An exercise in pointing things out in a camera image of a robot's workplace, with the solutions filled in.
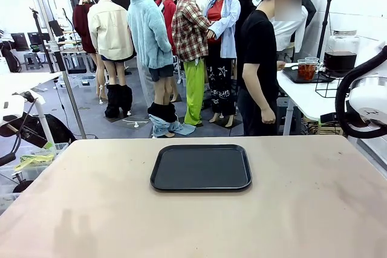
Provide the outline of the person's right hand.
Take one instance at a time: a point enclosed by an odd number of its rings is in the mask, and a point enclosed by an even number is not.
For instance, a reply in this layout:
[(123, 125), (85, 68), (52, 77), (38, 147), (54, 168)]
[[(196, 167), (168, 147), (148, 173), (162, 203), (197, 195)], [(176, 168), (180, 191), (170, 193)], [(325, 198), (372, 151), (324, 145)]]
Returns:
[(261, 118), (264, 124), (275, 124), (276, 116), (270, 107), (261, 109)]

